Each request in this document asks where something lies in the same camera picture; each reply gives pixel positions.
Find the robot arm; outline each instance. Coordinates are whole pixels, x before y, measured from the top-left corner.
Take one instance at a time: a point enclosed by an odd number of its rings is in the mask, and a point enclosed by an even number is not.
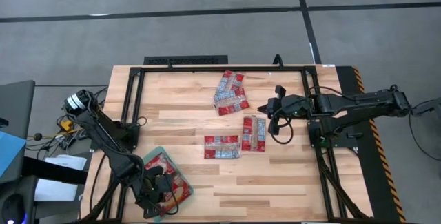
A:
[[[398,91],[396,85],[390,89],[379,90],[365,94],[341,95],[312,94],[307,97],[285,96],[282,86],[276,87],[277,98],[268,100],[268,104],[259,107],[259,111],[268,115],[273,121],[269,132],[277,135],[280,117],[284,119],[314,119],[320,120],[323,136],[339,133],[342,129],[362,121],[379,116],[404,117],[411,111],[404,92]],[[333,118],[336,114],[355,110],[356,114]]]
[[[94,95],[86,90],[69,96],[63,109],[68,118],[79,124],[92,142],[103,150],[118,182],[122,187],[132,189],[136,204],[147,210],[149,217],[160,214],[158,203],[163,200],[163,193],[170,192],[168,182],[171,182],[171,176],[164,174],[160,166],[146,170],[142,158],[130,152],[133,147],[128,141],[137,139],[139,126],[113,122],[101,111]],[[84,219],[96,219],[101,207]]]

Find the yellow and black hazard tape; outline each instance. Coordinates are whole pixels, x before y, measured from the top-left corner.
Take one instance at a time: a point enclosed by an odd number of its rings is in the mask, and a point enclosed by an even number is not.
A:
[[[360,72],[355,67],[353,67],[353,71],[356,74],[357,83],[358,83],[358,87],[360,88],[360,91],[365,93],[365,87],[363,86]],[[373,137],[375,139],[375,143],[377,145],[378,152],[380,153],[380,158],[383,163],[384,173],[386,174],[386,177],[387,177],[387,183],[389,184],[389,187],[391,188],[391,193],[392,193],[393,201],[395,202],[395,205],[397,207],[398,216],[400,217],[400,221],[402,223],[405,223],[406,218],[404,217],[404,212],[402,211],[401,202],[400,202],[400,199],[398,198],[397,190],[396,190],[395,184],[393,183],[393,180],[392,180],[392,174],[391,174],[391,170],[389,169],[389,164],[387,163],[387,160],[386,160],[386,155],[384,155],[384,149],[383,149],[383,146],[380,141],[380,136],[378,135],[377,127],[376,127],[375,122],[373,120],[370,120],[369,124],[371,125]]]

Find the wooden table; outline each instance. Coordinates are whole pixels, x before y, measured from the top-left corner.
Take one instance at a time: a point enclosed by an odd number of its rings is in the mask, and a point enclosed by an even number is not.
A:
[[[129,69],[130,66],[118,65],[112,71],[104,112],[114,120],[121,118]],[[335,68],[318,65],[317,73],[320,85],[340,90]],[[213,107],[213,95],[222,72],[148,72],[145,75],[139,116],[145,116],[147,124],[141,128],[139,146],[134,153],[144,157],[155,147],[164,147],[194,187],[194,195],[181,205],[177,215],[168,216],[166,221],[326,221],[307,121],[292,121],[294,138],[288,145],[279,145],[267,135],[265,153],[243,152],[240,159],[234,160],[203,158],[205,135],[241,135],[244,116],[254,114],[266,118],[257,107],[276,96],[276,85],[286,88],[287,94],[304,95],[299,72],[244,74],[243,87],[251,107],[226,116],[218,116]],[[135,81],[130,110],[136,86]],[[289,129],[281,129],[278,138],[288,137]],[[335,153],[343,188],[354,203],[371,216],[358,157],[346,148],[335,149]],[[96,152],[92,157],[81,204],[83,216],[89,212],[91,187],[102,156],[102,152]],[[110,168],[105,161],[98,175],[94,205],[107,188],[109,175]],[[337,216],[335,194],[331,186],[330,189]],[[115,217],[118,195],[116,192],[111,217]],[[143,211],[134,204],[130,190],[123,221],[145,222]]]

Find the black floor stripe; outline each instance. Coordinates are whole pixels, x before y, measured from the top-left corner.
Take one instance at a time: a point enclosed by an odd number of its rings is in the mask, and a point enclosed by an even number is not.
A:
[[[35,87],[106,87],[109,85],[35,85]]]
[[[322,59],[320,58],[320,54],[318,52],[316,35],[314,34],[314,30],[312,28],[311,18],[309,18],[306,0],[299,0],[299,1],[300,1],[300,8],[302,10],[303,21],[305,22],[306,33],[308,35],[309,45],[311,46],[314,63],[321,64]]]
[[[263,7],[263,8],[230,8],[213,10],[183,10],[162,12],[139,12],[122,14],[84,14],[57,17],[10,17],[0,18],[0,23],[40,22],[40,21],[81,21],[103,19],[132,19],[146,17],[184,17],[209,14],[253,14],[300,11],[300,7]]]
[[[384,9],[398,9],[398,8],[429,8],[429,7],[441,7],[441,2],[363,4],[363,5],[350,5],[350,6],[309,6],[308,11],[384,10]]]
[[[430,8],[430,7],[441,7],[441,2],[386,3],[386,4],[351,5],[351,6],[309,6],[306,8],[307,11],[333,11],[333,10],[384,10],[384,9]],[[80,15],[54,16],[54,17],[5,17],[5,18],[0,18],[0,23],[134,19],[134,18],[148,18],[148,17],[186,17],[186,16],[211,15],[211,14],[253,14],[253,13],[257,14],[257,13],[277,13],[277,12],[297,12],[297,11],[302,11],[301,7],[233,8],[233,9],[213,9],[213,10],[137,12],[137,13],[120,13],[120,14],[80,14]]]

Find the floor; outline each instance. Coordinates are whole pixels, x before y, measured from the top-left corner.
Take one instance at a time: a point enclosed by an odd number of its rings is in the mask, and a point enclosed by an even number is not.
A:
[[[441,7],[309,11],[312,29],[308,30],[301,11],[1,21],[6,17],[441,0],[305,1],[306,5],[301,0],[0,0],[0,83],[36,81],[30,134],[56,132],[54,122],[62,115],[66,96],[81,88],[101,89],[108,84],[113,65],[141,64],[144,56],[227,54],[230,63],[269,63],[279,53],[285,63],[311,64],[321,59],[324,64],[355,65],[366,91],[397,84],[413,104],[441,96]],[[319,54],[313,57],[311,48]],[[376,123],[407,220],[437,223],[441,219],[439,162],[416,147],[407,119],[379,118]],[[422,147],[438,158],[439,123],[432,113],[413,120]],[[78,142],[70,154],[88,149],[87,142]],[[72,211],[63,218],[75,215]],[[48,218],[42,223],[56,221]]]

